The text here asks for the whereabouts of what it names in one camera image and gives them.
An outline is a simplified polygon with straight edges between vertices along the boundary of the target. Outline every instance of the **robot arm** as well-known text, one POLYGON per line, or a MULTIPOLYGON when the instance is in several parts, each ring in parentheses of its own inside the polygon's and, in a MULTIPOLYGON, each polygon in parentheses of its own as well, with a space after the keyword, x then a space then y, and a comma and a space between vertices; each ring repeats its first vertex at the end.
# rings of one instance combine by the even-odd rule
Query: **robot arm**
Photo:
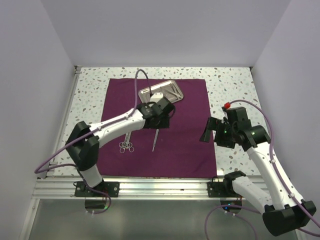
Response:
POLYGON ((95 190, 103 188, 103 178, 96 164, 99 148, 128 132, 169 127, 169 114, 174 111, 175 106, 160 92, 153 94, 150 101, 139 104, 131 116, 129 115, 133 109, 107 121, 92 125, 81 121, 75 125, 66 144, 100 128, 96 133, 66 149, 89 187, 95 190))
POLYGON ((229 193, 236 193, 246 198, 262 214, 265 226, 274 236, 304 227, 310 219, 287 193, 273 163, 276 164, 279 174, 295 198, 311 215, 315 214, 316 207, 312 201, 303 199, 275 154, 273 154, 274 160, 271 161, 269 156, 271 139, 266 130, 260 125, 251 125, 244 107, 222 109, 225 117, 222 120, 210 117, 200 141, 209 142, 211 131, 216 131, 214 141, 218 146, 232 149, 235 144, 242 146, 260 171, 269 194, 254 185, 241 171, 224 176, 225 189, 229 193))

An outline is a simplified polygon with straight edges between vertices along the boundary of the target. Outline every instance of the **red cap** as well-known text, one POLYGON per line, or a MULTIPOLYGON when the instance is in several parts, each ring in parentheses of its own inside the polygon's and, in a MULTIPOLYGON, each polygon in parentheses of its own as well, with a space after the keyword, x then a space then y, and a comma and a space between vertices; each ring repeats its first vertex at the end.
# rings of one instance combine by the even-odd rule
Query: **red cap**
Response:
POLYGON ((230 106, 231 106, 230 102, 227 102, 226 104, 224 104, 225 109, 230 108, 230 106))

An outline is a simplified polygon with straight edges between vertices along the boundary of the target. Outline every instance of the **forceps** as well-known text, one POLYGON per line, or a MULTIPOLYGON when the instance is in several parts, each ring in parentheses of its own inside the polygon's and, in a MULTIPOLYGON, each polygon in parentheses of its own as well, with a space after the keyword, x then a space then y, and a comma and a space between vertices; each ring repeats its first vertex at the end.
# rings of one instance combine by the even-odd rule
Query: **forceps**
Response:
POLYGON ((119 143, 120 153, 123 154, 126 151, 126 149, 128 149, 130 153, 132 153, 135 150, 135 148, 133 147, 133 144, 130 142, 130 137, 131 137, 131 131, 127 132, 125 134, 124 141, 119 143))

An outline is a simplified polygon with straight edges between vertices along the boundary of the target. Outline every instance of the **purple cloth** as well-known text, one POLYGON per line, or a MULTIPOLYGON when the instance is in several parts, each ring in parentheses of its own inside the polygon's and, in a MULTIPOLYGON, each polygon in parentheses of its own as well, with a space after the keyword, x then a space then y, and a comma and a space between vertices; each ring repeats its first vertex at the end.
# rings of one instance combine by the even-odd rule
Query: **purple cloth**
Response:
MULTIPOLYGON (((150 84, 164 82, 150 79, 150 84)), ((142 129, 131 133, 130 142, 134 152, 120 153, 120 136, 99 150, 97 167, 102 175, 154 178, 212 178, 217 174, 214 144, 200 142, 210 106, 205 80, 176 80, 184 94, 174 103, 175 115, 170 119, 170 128, 160 129, 152 152, 155 129, 142 129)), ((148 86, 138 80, 138 89, 148 86)), ((102 121, 114 118, 133 107, 134 80, 110 79, 104 102, 102 121)))

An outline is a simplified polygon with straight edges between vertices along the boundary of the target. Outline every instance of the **speckled white surface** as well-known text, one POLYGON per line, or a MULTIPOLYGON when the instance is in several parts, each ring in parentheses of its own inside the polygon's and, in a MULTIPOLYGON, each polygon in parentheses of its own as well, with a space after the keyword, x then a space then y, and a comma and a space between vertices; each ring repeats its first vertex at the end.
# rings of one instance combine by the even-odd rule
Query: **speckled white surface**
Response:
MULTIPOLYGON (((221 106, 226 102, 245 99, 259 106, 258 96, 249 68, 245 67, 142 67, 151 79, 205 79, 209 97, 211 115, 216 118, 224 116, 221 106)), ((73 127, 79 121, 88 124, 101 121, 109 80, 111 78, 134 78, 136 67, 83 67, 73 96, 68 115, 62 147, 73 127)), ((234 103, 232 107, 246 107, 252 125, 265 121, 262 115, 252 106, 245 103, 234 103)), ((219 175, 241 170, 247 175, 260 175, 252 160, 248 159, 241 147, 235 149, 215 146, 216 165, 219 175)), ((67 151, 56 157, 58 164, 72 163, 67 151)), ((57 168, 49 175, 77 176, 72 167, 57 168)))

